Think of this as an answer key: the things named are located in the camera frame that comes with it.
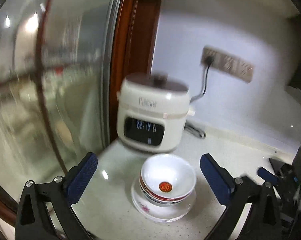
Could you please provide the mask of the large white floral plate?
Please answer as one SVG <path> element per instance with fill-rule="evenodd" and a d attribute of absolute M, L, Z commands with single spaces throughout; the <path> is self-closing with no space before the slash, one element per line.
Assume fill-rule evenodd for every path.
<path fill-rule="evenodd" d="M 152 202 L 142 192 L 137 179 L 134 180 L 130 193 L 137 211 L 142 213 L 146 218 L 158 223 L 169 223 L 183 218 L 191 211 L 196 202 L 195 190 L 177 204 L 167 205 Z"/>

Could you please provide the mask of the white bowl red outside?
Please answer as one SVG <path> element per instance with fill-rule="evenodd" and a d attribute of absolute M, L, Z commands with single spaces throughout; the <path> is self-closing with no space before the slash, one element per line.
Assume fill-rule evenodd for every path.
<path fill-rule="evenodd" d="M 197 182 L 192 165 L 174 154 L 149 157 L 142 165 L 140 177 L 147 189 L 165 199 L 187 196 L 195 189 Z"/>

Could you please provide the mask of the cream rice cooker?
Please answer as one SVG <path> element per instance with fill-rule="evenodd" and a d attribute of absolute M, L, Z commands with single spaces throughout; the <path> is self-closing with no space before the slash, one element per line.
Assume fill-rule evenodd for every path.
<path fill-rule="evenodd" d="M 182 139 L 186 118 L 195 113 L 188 86 L 164 74 L 127 75 L 117 100 L 118 137 L 151 153 L 174 150 Z"/>

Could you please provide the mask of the wall power socket strip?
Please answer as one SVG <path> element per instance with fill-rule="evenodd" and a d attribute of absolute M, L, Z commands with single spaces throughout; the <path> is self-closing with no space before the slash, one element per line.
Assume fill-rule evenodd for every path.
<path fill-rule="evenodd" d="M 208 45 L 204 46 L 201 63 L 239 78 L 246 83 L 250 83 L 253 79 L 254 66 L 252 63 Z"/>

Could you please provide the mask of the wooden window frame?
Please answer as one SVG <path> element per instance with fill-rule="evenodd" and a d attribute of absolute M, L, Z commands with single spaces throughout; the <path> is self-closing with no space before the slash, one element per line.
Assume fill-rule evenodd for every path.
<path fill-rule="evenodd" d="M 119 0 L 112 43 L 109 85 L 109 135 L 117 138 L 116 93 L 131 73 L 151 72 L 161 0 Z"/>

